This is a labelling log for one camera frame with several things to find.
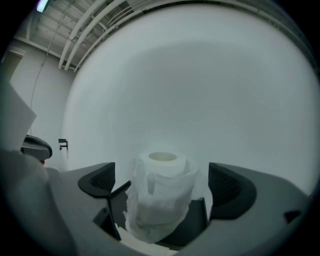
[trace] white panel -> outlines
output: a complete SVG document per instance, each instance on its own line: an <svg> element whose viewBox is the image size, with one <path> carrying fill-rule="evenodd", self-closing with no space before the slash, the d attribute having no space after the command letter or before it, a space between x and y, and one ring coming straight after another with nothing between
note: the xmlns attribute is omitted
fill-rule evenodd
<svg viewBox="0 0 320 256"><path fill-rule="evenodd" d="M320 90L299 49L274 27L210 5L160 10L106 40L78 73L64 122L69 169L179 151L276 175L310 194L319 176Z"/></svg>

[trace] light fixture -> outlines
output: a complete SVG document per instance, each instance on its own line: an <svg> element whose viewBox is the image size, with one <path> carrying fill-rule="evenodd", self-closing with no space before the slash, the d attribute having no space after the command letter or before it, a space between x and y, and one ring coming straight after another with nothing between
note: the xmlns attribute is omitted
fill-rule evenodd
<svg viewBox="0 0 320 256"><path fill-rule="evenodd" d="M49 2L49 0L40 0L40 1L38 2L38 4L36 5L36 10L37 10L38 12L42 13L42 12L45 10L48 2Z"/></svg>

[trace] ceiling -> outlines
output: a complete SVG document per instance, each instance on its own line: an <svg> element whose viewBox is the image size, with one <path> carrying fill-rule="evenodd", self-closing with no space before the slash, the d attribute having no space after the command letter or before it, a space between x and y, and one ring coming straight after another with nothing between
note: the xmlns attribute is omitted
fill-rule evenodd
<svg viewBox="0 0 320 256"><path fill-rule="evenodd" d="M76 71L121 26L159 8L186 3L211 3L250 12L286 34L318 68L303 33L271 0L49 0L42 13L34 8L14 38L57 56L59 68Z"/></svg>

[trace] wall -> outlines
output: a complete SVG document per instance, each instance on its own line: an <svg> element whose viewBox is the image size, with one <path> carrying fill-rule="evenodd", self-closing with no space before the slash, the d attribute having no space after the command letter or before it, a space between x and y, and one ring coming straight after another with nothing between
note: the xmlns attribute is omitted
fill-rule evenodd
<svg viewBox="0 0 320 256"><path fill-rule="evenodd" d="M68 94L75 77L73 71L58 69L59 59L33 46L14 40L9 49L23 54L10 80L19 96L37 115L28 134L49 143L53 154L45 166L64 170L58 139Z"/></svg>
<svg viewBox="0 0 320 256"><path fill-rule="evenodd" d="M115 162L116 185L147 151L282 177L309 195L319 178L320 88L299 49L267 23L193 5L145 15L109 37L74 80L68 170Z"/></svg>

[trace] white wall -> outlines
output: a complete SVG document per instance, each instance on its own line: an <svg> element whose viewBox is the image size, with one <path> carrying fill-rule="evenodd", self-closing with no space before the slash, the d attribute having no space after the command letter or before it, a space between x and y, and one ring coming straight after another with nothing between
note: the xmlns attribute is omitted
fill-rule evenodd
<svg viewBox="0 0 320 256"><path fill-rule="evenodd" d="M108 38L74 80L68 169L115 162L116 185L147 150L282 177L319 178L320 87L280 31L233 9L192 5L143 16Z"/></svg>
<svg viewBox="0 0 320 256"><path fill-rule="evenodd" d="M51 146L53 155L45 166L64 171L58 139L62 138L65 105L75 73L58 69L57 57L49 54L46 58L46 52L33 46L14 40L10 48L23 54L10 83L37 115L28 134Z"/></svg>

